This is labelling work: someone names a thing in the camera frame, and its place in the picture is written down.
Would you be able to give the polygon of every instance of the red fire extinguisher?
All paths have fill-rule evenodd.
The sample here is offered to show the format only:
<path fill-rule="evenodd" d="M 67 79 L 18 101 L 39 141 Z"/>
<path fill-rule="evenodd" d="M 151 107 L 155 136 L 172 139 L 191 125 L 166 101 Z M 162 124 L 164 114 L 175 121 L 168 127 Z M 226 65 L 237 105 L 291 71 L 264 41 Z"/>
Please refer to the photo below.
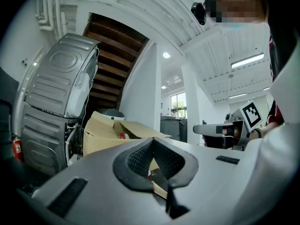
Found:
<path fill-rule="evenodd" d="M 19 138 L 13 140 L 13 151 L 14 151 L 14 157 L 20 160 L 21 162 L 24 162 L 22 148 L 21 148 L 21 140 Z"/>

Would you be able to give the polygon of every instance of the white ceiling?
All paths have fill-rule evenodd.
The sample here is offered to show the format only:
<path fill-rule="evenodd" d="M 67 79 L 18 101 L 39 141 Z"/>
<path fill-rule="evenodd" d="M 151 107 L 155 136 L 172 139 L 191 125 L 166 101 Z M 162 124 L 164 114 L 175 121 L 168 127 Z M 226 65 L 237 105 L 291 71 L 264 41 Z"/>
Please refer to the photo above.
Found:
<path fill-rule="evenodd" d="M 238 30 L 221 28 L 209 18 L 204 26 L 199 25 L 190 12 L 193 2 L 204 0 L 107 0 L 110 5 L 126 9 L 139 20 L 143 20 L 160 36 L 168 41 L 169 46 L 162 47 L 171 54 L 162 65 L 162 85 L 174 77 L 182 79 L 181 65 L 191 62 L 197 78 L 206 95 L 216 103 L 235 102 L 229 96 L 248 93 L 243 99 L 263 95 L 263 89 L 271 85 L 269 37 L 266 24 L 249 24 Z M 67 31 L 76 31 L 76 3 L 62 2 L 61 12 L 66 15 Z M 205 39 L 197 41 L 202 35 Z M 187 42 L 193 44 L 186 49 Z M 230 64 L 252 56 L 265 53 L 263 60 L 247 64 L 231 71 Z M 179 82 L 162 93 L 178 90 L 184 83 Z"/>

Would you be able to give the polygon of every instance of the wooden stair step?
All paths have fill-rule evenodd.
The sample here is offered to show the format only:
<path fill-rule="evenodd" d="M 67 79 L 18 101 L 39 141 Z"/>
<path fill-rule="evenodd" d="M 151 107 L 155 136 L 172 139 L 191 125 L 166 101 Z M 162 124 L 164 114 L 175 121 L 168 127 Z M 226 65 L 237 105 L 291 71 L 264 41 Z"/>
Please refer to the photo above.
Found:
<path fill-rule="evenodd" d="M 119 75 L 121 77 L 125 77 L 125 78 L 127 77 L 127 72 L 124 72 L 120 69 L 117 69 L 115 67 L 109 66 L 109 65 L 101 63 L 101 62 L 98 63 L 98 68 L 102 69 L 104 71 Z"/>
<path fill-rule="evenodd" d="M 127 52 L 127 53 L 129 53 L 129 54 L 131 54 L 133 56 L 135 56 L 135 57 L 137 57 L 137 55 L 138 55 L 138 52 L 135 51 L 135 50 L 133 50 L 133 49 L 131 49 L 130 47 L 127 47 L 127 46 L 123 45 L 122 43 L 119 43 L 119 42 L 117 42 L 115 40 L 112 40 L 112 39 L 110 39 L 108 37 L 104 37 L 104 36 L 102 36 L 100 34 L 97 34 L 97 33 L 89 31 L 86 36 L 89 37 L 89 38 L 92 38 L 92 39 L 95 39 L 95 40 L 107 43 L 107 44 L 109 44 L 111 46 L 117 47 L 117 48 L 119 48 L 119 49 L 121 49 L 121 50 L 123 50 L 123 51 L 125 51 L 125 52 Z"/>
<path fill-rule="evenodd" d="M 97 104 L 107 106 L 107 107 L 115 107 L 116 106 L 116 103 L 110 103 L 110 102 L 106 102 L 106 101 L 97 101 Z"/>
<path fill-rule="evenodd" d="M 104 24 L 104 23 L 101 23 L 100 21 L 98 21 L 98 22 L 91 22 L 91 24 L 94 25 L 94 26 L 98 26 L 100 28 L 101 27 L 102 28 L 106 28 L 106 29 L 108 29 L 108 30 L 110 30 L 110 31 L 112 31 L 114 33 L 117 33 L 118 35 L 120 35 L 122 37 L 125 37 L 127 39 L 132 40 L 133 42 L 137 43 L 140 46 L 142 46 L 143 43 L 144 43 L 143 41 L 139 41 L 136 38 L 133 38 L 130 35 L 128 35 L 128 34 L 122 32 L 122 31 L 118 30 L 117 28 L 114 28 L 114 27 L 110 26 L 109 24 Z"/>
<path fill-rule="evenodd" d="M 103 74 L 97 73 L 95 75 L 95 79 L 98 79 L 98 80 L 101 80 L 103 82 L 110 83 L 110 84 L 113 84 L 113 85 L 116 85 L 116 86 L 119 86 L 119 87 L 123 86 L 123 82 L 122 81 L 120 81 L 118 79 L 114 79 L 114 78 L 108 77 L 108 76 L 105 76 Z"/>
<path fill-rule="evenodd" d="M 97 84 L 97 83 L 94 83 L 94 82 L 93 82 L 92 88 L 102 90 L 102 91 L 105 91 L 105 92 L 110 92 L 110 93 L 113 93 L 113 94 L 116 94 L 116 95 L 120 94 L 119 89 L 111 88 L 111 87 L 108 87 L 108 86 L 105 86 L 105 85 L 100 85 L 100 84 Z"/>
<path fill-rule="evenodd" d="M 113 60 L 115 62 L 118 62 L 120 64 L 123 64 L 124 66 L 128 67 L 128 68 L 131 68 L 131 62 L 130 61 L 127 61 L 123 58 L 120 58 L 119 56 L 116 56 L 110 52 L 106 52 L 106 51 L 103 51 L 103 50 L 100 50 L 100 56 L 102 57 L 105 57 L 105 58 L 108 58 L 110 60 Z"/>
<path fill-rule="evenodd" d="M 110 100 L 113 102 L 116 102 L 118 100 L 118 97 L 103 94 L 103 93 L 97 93 L 97 92 L 90 92 L 89 96 L 96 97 L 96 98 L 102 98 L 102 99 Z"/>

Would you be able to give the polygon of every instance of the electrical cable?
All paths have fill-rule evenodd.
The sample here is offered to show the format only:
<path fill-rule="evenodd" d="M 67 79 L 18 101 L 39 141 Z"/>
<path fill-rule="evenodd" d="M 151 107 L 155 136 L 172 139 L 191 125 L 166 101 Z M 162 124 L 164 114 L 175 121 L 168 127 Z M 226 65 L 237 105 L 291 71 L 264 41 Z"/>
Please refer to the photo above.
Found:
<path fill-rule="evenodd" d="M 232 138 L 234 138 L 233 136 L 223 136 L 223 137 L 232 137 Z"/>
<path fill-rule="evenodd" d="M 67 140 L 65 142 L 65 152 L 66 152 L 66 160 L 67 160 L 67 162 L 70 160 L 70 156 L 69 156 L 69 144 L 70 144 L 71 138 L 73 137 L 74 133 L 76 132 L 76 128 L 77 128 L 77 125 L 75 125 L 75 127 L 73 128 L 71 134 L 69 135 L 69 137 L 67 138 Z"/>
<path fill-rule="evenodd" d="M 80 128 L 80 125 L 78 126 L 79 127 L 79 129 L 78 129 L 78 142 L 77 142 L 77 146 L 76 146 L 76 154 L 79 154 L 78 153 L 78 150 L 79 150 L 79 146 L 80 146 L 80 144 L 81 144 L 81 137 L 80 137 L 80 133 L 81 133 L 81 128 Z"/>
<path fill-rule="evenodd" d="M 82 145 L 82 144 L 83 144 L 83 135 L 82 135 L 82 130 L 83 130 L 83 128 L 80 126 L 80 131 L 79 131 L 80 145 Z"/>
<path fill-rule="evenodd" d="M 78 130 L 78 138 L 79 138 L 79 144 L 82 144 L 82 138 L 81 138 L 81 129 L 82 127 L 79 125 L 79 130 Z"/>
<path fill-rule="evenodd" d="M 100 50 L 99 48 L 96 47 L 96 50 L 98 50 L 98 55 L 97 55 L 97 59 L 96 59 L 96 65 L 98 64 L 98 56 L 100 54 Z M 84 116 L 83 116 L 83 119 L 82 119 L 82 123 L 81 123 L 81 127 L 83 126 L 83 120 L 84 120 L 84 117 L 85 117 L 85 114 L 86 114 L 86 106 L 88 105 L 88 102 L 89 102 L 89 97 L 90 97 L 90 90 L 92 89 L 92 86 L 93 86 L 93 82 L 94 82 L 94 79 L 91 83 L 91 86 L 90 86 L 90 89 L 89 89 L 89 93 L 88 93 L 88 101 L 86 102 L 85 104 L 85 109 L 84 109 Z"/>

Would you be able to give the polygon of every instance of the gray washing machine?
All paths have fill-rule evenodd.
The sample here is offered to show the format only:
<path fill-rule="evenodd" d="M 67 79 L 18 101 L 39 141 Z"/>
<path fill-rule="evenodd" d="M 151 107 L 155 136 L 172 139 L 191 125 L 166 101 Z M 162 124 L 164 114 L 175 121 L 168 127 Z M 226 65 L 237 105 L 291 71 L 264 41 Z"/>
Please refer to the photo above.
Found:
<path fill-rule="evenodd" d="M 45 56 L 27 88 L 21 130 L 24 161 L 49 175 L 67 167 L 67 126 L 82 119 L 98 68 L 98 44 L 66 34 Z"/>

